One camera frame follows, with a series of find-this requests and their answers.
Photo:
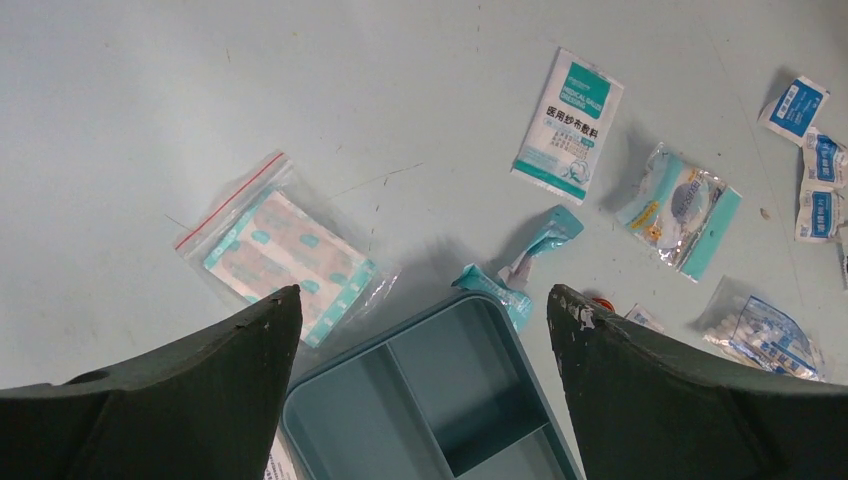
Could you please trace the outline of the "zip bag of bandages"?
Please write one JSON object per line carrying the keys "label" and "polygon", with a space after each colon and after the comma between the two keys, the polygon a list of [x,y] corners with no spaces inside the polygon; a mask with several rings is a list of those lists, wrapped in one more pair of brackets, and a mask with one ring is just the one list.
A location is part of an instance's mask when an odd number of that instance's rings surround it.
{"label": "zip bag of bandages", "polygon": [[363,318],[396,283],[399,265],[274,151],[227,184],[175,242],[176,253],[241,309],[300,289],[300,340],[311,348]]}

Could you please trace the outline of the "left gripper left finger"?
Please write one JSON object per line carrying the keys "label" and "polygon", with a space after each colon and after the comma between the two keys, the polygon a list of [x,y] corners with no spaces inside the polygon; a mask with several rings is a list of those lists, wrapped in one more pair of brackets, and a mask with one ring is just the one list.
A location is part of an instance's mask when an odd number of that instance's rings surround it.
{"label": "left gripper left finger", "polygon": [[5,479],[259,479],[302,327],[284,287],[205,329],[60,384],[1,393]]}

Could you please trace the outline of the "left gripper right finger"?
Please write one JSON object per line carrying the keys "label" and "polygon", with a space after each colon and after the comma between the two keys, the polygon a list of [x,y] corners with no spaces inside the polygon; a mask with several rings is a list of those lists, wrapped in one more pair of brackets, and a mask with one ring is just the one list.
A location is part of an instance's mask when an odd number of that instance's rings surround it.
{"label": "left gripper right finger", "polygon": [[843,479],[847,389],[706,353],[563,284],[552,350],[590,479]]}

